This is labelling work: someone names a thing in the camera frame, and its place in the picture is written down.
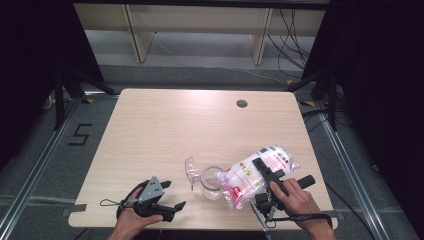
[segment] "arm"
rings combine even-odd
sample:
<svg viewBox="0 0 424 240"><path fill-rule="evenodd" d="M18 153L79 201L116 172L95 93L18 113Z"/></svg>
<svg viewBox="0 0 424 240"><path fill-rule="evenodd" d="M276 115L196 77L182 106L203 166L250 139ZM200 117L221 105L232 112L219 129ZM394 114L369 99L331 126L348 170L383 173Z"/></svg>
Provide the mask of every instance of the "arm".
<svg viewBox="0 0 424 240"><path fill-rule="evenodd" d="M131 198L135 198L140 191L141 188L135 191ZM147 218L138 216L130 204L132 203L127 204L128 208L125 208L119 215L115 228L108 238L109 240L133 239L140 234L147 225L162 221L161 215L153 215Z"/></svg>
<svg viewBox="0 0 424 240"><path fill-rule="evenodd" d="M276 183L270 183L272 192L286 207L285 212L287 215L321 213L311 193L303 191L295 179L291 178L284 181L283 186L287 189L289 196L282 192ZM336 239L333 229L327 224L326 220L314 219L296 222L296 224L305 230L313 240Z"/></svg>

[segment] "white plastic package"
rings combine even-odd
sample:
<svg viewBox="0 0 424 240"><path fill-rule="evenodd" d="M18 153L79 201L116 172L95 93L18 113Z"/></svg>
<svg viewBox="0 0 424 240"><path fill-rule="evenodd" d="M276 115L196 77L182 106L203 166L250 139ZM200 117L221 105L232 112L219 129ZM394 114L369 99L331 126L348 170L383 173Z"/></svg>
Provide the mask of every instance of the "white plastic package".
<svg viewBox="0 0 424 240"><path fill-rule="evenodd" d="M252 156L217 173L223 194L232 209L241 209L249 198L263 191L267 186L253 160L261 158L272 172L283 170L285 175L299 168L293 157L280 146L262 148Z"/></svg>

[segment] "light wood surface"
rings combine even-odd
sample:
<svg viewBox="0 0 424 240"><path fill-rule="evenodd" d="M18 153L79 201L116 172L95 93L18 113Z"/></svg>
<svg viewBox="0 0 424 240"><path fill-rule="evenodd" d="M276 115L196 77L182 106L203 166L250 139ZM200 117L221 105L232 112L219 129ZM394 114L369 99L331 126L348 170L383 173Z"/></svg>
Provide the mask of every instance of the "light wood surface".
<svg viewBox="0 0 424 240"><path fill-rule="evenodd" d="M240 108L236 102L245 100ZM153 175L170 180L159 201L174 206L187 201L174 220L152 229L262 230L250 205L230 210L224 198L211 201L201 187L191 185L184 161L194 156L200 169L214 164L227 169L262 147L283 146L300 169L282 179L311 174L309 187L323 211L332 210L322 175L292 93L215 90L126 89L111 119L81 188L74 212L74 227L113 227L117 207L102 207L103 199L120 201L138 183ZM276 229L298 229L280 222Z"/></svg>

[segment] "wooden desk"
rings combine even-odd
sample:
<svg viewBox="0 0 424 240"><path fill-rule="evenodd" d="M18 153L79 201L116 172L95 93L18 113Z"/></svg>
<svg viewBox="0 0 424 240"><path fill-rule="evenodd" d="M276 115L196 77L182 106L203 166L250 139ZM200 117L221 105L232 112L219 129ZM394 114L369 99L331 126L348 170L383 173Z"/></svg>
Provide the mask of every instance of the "wooden desk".
<svg viewBox="0 0 424 240"><path fill-rule="evenodd" d="M245 108L238 100L247 101ZM162 205L187 201L173 222L159 229L262 230L249 205L230 210L224 198L211 201L186 177L184 160L191 155L199 168L237 163L264 146L278 144L301 168L289 175L308 174L317 183L308 188L324 211L333 210L296 99L287 92L147 90L122 91L105 130L76 204L74 227L113 227L117 207L101 207L103 199L120 201L138 183L156 175L170 180ZM292 222L278 229L298 229Z"/></svg>

